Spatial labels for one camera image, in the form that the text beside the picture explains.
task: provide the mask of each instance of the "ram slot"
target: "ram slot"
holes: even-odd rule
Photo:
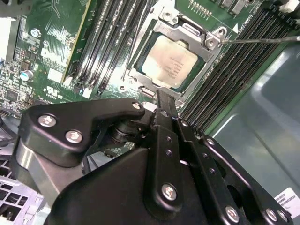
[[[260,7],[238,39],[283,38],[298,29],[275,6]],[[211,74],[187,103],[181,117],[194,128],[205,130],[251,81],[259,67],[275,51],[273,44],[231,45]]]
[[[100,38],[97,43],[97,47],[94,50],[92,55],[93,61],[89,64],[89,70],[86,71],[86,79],[83,82],[84,87],[92,87],[93,83],[97,77],[99,76],[98,73],[98,66],[101,64],[106,56],[107,48],[111,43],[112,39],[114,38],[115,31],[117,29],[117,25],[119,23],[119,19],[123,14],[123,10],[127,0],[121,0],[118,5],[115,5],[111,11],[111,17],[108,18],[108,23],[104,25],[104,28],[101,32]]]
[[[275,20],[271,20],[271,18],[265,17],[264,20],[262,20],[262,23],[260,24],[260,28],[255,32],[252,33],[249,38],[255,38],[255,37],[263,37],[263,35],[270,30],[270,26],[266,27],[265,24],[268,24],[268,22],[274,23]],[[227,67],[225,67],[222,72],[219,73],[219,77],[221,77],[221,80],[218,83],[215,83],[213,88],[211,88],[203,98],[201,102],[199,102],[198,105],[199,108],[197,112],[191,117],[192,121],[197,121],[200,116],[202,115],[203,111],[206,110],[206,107],[213,101],[214,97],[222,90],[222,88],[226,85],[226,83],[233,79],[234,76],[239,76],[240,74],[236,74],[234,71],[237,71],[239,67],[243,64],[243,61],[245,60],[245,57],[248,54],[253,54],[252,51],[255,48],[254,45],[249,44],[241,44],[239,47],[239,50],[237,53],[232,57],[232,61],[229,62]]]
[[[245,30],[243,30],[243,32],[238,36],[239,39],[240,38],[246,39],[247,36],[249,36],[249,33],[253,30],[253,29],[248,29],[248,28],[256,29],[256,27],[259,25],[259,23],[265,17],[265,15],[263,14],[263,11],[259,11],[255,15],[257,15],[257,16],[254,16],[254,18],[252,18],[252,20],[250,20],[250,22],[246,26]],[[238,45],[230,46],[230,48],[225,53],[224,57],[214,68],[213,72],[209,75],[207,80],[205,80],[204,83],[202,84],[202,86],[200,86],[199,90],[195,93],[195,96],[191,99],[191,101],[188,103],[188,105],[182,112],[181,116],[183,118],[189,118],[193,114],[194,109],[198,108],[199,104],[201,103],[201,101],[203,100],[203,98],[205,97],[205,95],[207,94],[209,89],[215,83],[217,83],[218,79],[221,76],[221,70],[224,70],[225,65],[230,65],[230,62],[234,59],[233,57],[234,57],[235,53],[238,53],[240,51],[240,49],[241,49],[241,46],[238,46]]]
[[[102,95],[102,93],[104,92],[104,90],[106,89],[112,74],[114,72],[114,69],[116,68],[118,62],[120,61],[120,58],[122,57],[122,53],[126,50],[126,48],[131,47],[131,45],[133,43],[131,43],[131,45],[128,45],[129,39],[131,37],[131,35],[136,35],[136,33],[138,32],[138,23],[140,20],[144,20],[145,16],[143,18],[141,18],[143,15],[143,11],[145,11],[146,13],[149,11],[150,7],[151,7],[151,2],[149,2],[148,5],[145,5],[146,1],[142,1],[140,3],[139,8],[136,10],[135,15],[133,16],[134,18],[137,18],[136,20],[132,20],[131,24],[129,25],[127,32],[122,40],[122,43],[120,45],[118,45],[118,49],[117,51],[114,52],[113,56],[112,56],[112,61],[109,62],[109,66],[107,69],[107,72],[101,82],[101,84],[99,85],[98,88],[98,95]]]
[[[75,77],[74,77],[76,80],[86,74],[88,64],[92,59],[92,54],[93,54],[94,50],[96,49],[97,42],[101,35],[104,24],[107,23],[107,20],[108,20],[107,17],[108,17],[109,12],[111,11],[112,2],[113,2],[113,0],[103,1],[103,3],[100,5],[100,7],[98,9],[97,17],[94,22],[93,29],[89,35],[88,41],[85,45],[82,56],[79,60],[79,64],[77,67],[77,73],[75,74]]]
[[[143,1],[131,0],[126,5],[124,14],[118,24],[118,28],[114,31],[114,38],[111,39],[107,49],[105,50],[102,61],[97,65],[97,76],[94,78],[94,80],[90,81],[90,85],[94,84],[94,86],[103,86],[103,82],[106,82],[105,80],[107,80],[107,68],[109,68],[111,63],[115,61],[114,57],[116,57],[116,55],[114,53],[118,52],[118,49],[121,47],[121,43],[123,42],[124,37],[127,36],[128,31],[132,28],[131,22],[133,18],[135,18],[136,12],[142,9],[144,3],[141,2]]]

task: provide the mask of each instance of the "black metal bracket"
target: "black metal bracket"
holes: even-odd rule
[[[293,223],[290,214],[216,140],[203,135],[200,144],[210,150],[219,170],[224,171],[222,176],[230,194],[234,196],[240,211],[250,223],[273,225]]]
[[[34,174],[35,183],[41,182],[37,187],[45,194],[49,188],[43,179],[53,178],[48,180],[53,185],[48,197],[58,197],[52,202],[50,224],[293,224],[216,140],[196,137],[178,118],[172,97],[158,91],[153,102],[153,113],[131,98],[42,105],[25,112],[13,157],[16,166]],[[42,116],[55,123],[42,125]],[[70,130],[81,140],[70,142]],[[125,141],[135,141],[138,148],[83,177],[71,173],[80,171],[86,154]],[[61,182],[69,177],[68,184]]]
[[[173,132],[174,99],[157,92],[158,108],[152,119],[152,144],[148,155],[144,202],[149,212],[161,220],[173,219],[183,202],[177,135]]]
[[[57,165],[72,167],[82,162],[95,141],[94,132],[102,137],[116,120],[137,120],[144,113],[143,106],[131,98],[39,105],[23,114],[19,136],[27,148]],[[45,115],[55,119],[54,126],[41,125],[39,118]],[[79,143],[67,140],[66,133],[72,130],[82,136]]]
[[[192,128],[181,119],[176,120],[180,149],[191,165],[196,188],[203,202],[208,220],[212,224],[243,224],[239,210],[231,196],[221,172],[210,151],[198,143]]]

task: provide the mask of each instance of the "green circuit board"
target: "green circuit board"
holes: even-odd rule
[[[86,101],[100,98],[132,97],[140,102],[149,101],[135,88],[120,90],[120,76],[130,44],[121,52],[121,57],[112,77],[101,96],[92,90],[88,98],[82,91],[74,92],[74,83],[66,80],[84,51],[97,13],[104,1],[100,0],[37,0],[29,15],[21,16],[15,48],[15,60],[7,62],[1,69],[0,106],[17,114],[35,104],[55,104]],[[247,2],[235,15],[221,1],[176,0],[175,8],[207,30],[219,26],[227,28],[227,38],[235,39],[247,25],[261,2]],[[212,64],[219,62],[228,46]],[[20,79],[24,62],[30,64],[34,74],[29,81]],[[188,76],[188,83],[194,75]]]

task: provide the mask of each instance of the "screwdriver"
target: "screwdriver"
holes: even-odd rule
[[[267,43],[267,44],[280,44],[285,42],[299,42],[300,36],[290,36],[284,38],[261,38],[261,39],[242,39],[242,40],[225,40],[221,41],[221,44],[246,44],[246,43]]]

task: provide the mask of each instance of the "screw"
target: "screw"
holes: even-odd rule
[[[161,113],[163,116],[168,117],[168,113],[167,113],[165,110],[160,111],[160,113]]]
[[[185,127],[188,127],[188,123],[185,122],[184,120],[181,121],[182,125],[184,125]]]
[[[226,206],[225,207],[226,214],[230,218],[231,221],[238,223],[240,220],[240,217],[237,213],[237,211],[232,206]]]
[[[214,141],[213,141],[212,139],[210,139],[210,138],[207,139],[207,142],[208,142],[209,144],[211,144],[211,145],[214,145],[214,144],[215,144]]]
[[[215,42],[213,41],[213,39],[211,37],[209,37],[208,39],[206,39],[205,44],[208,47],[213,47],[215,45]]]
[[[70,130],[66,133],[66,139],[71,143],[80,143],[83,140],[83,136],[75,130]]]
[[[287,217],[286,217],[286,215],[283,213],[283,211],[278,210],[277,212],[278,212],[278,214],[280,215],[280,217],[281,217],[284,221],[286,221],[286,222],[288,221],[288,220],[287,220]]]
[[[164,197],[170,201],[174,201],[177,198],[175,189],[169,184],[164,184],[161,187],[161,191],[163,192]]]
[[[53,116],[44,115],[38,118],[38,122],[43,127],[50,128],[56,124],[56,119]]]
[[[141,109],[140,105],[137,104],[137,103],[135,103],[135,102],[132,103],[132,106],[133,106],[135,109]]]
[[[166,153],[167,156],[170,156],[170,157],[173,155],[173,152],[169,149],[166,149],[165,153]]]
[[[276,214],[270,210],[270,209],[266,209],[266,212],[267,212],[267,215],[269,216],[269,218],[273,221],[277,221],[277,217],[276,217]]]
[[[169,13],[169,12],[163,13],[163,19],[164,19],[165,21],[171,21],[171,20],[172,20],[172,14]]]

